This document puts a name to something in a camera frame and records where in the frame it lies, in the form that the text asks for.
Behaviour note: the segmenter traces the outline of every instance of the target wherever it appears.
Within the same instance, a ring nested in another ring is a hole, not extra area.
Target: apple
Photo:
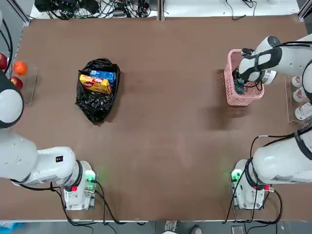
[[[8,58],[3,53],[0,53],[0,69],[4,70],[7,65],[8,65]]]
[[[23,82],[17,78],[17,77],[12,77],[11,82],[19,89],[21,90],[23,87]]]

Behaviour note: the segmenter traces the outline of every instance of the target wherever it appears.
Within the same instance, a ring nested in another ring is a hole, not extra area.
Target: orange
[[[27,65],[24,62],[16,61],[13,65],[13,70],[16,74],[23,76],[27,73]]]

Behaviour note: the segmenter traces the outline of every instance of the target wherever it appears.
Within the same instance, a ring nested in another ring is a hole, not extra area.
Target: pink basket
[[[226,98],[231,106],[247,106],[254,100],[259,100],[264,94],[264,87],[259,91],[256,87],[245,87],[245,94],[240,95],[235,91],[232,71],[239,65],[242,55],[241,50],[231,50],[228,54],[227,64],[224,70]],[[252,86],[254,82],[249,82],[246,85]]]

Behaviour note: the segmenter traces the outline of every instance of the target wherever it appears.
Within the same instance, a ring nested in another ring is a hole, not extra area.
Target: brown tabletop
[[[288,124],[282,76],[265,87],[260,101],[245,108],[227,104],[227,54],[255,48],[268,35],[284,42],[306,34],[296,16],[33,20],[18,59],[36,64],[38,81],[13,131],[39,149],[69,146],[77,159],[90,162],[117,219],[223,220],[229,173],[249,157],[253,138],[295,129]],[[97,58],[122,72],[114,107],[100,127],[75,105],[78,69]],[[7,179],[0,186],[0,220],[65,219],[56,194]],[[312,185],[274,187],[284,200],[283,219],[312,220]],[[272,195],[255,218],[275,219],[278,209]],[[70,216],[101,220],[102,212],[99,201],[95,211]]]

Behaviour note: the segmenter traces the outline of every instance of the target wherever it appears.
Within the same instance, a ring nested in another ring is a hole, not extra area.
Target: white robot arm
[[[33,142],[5,129],[18,122],[23,109],[20,91],[0,71],[0,177],[24,186],[55,182],[64,189],[68,210],[94,206],[96,175],[88,162],[76,160],[69,147],[37,150]]]
[[[243,50],[246,52],[245,57],[236,75],[245,81],[264,84],[270,84],[276,72],[302,76],[304,90],[312,101],[311,40],[312,35],[308,35],[295,42],[280,43],[277,38],[269,36],[255,51]],[[265,185],[312,182],[311,149],[312,131],[309,129],[258,148],[252,163],[250,159],[240,160],[232,172],[235,187],[240,179],[240,186],[235,191],[235,207],[261,209]]]

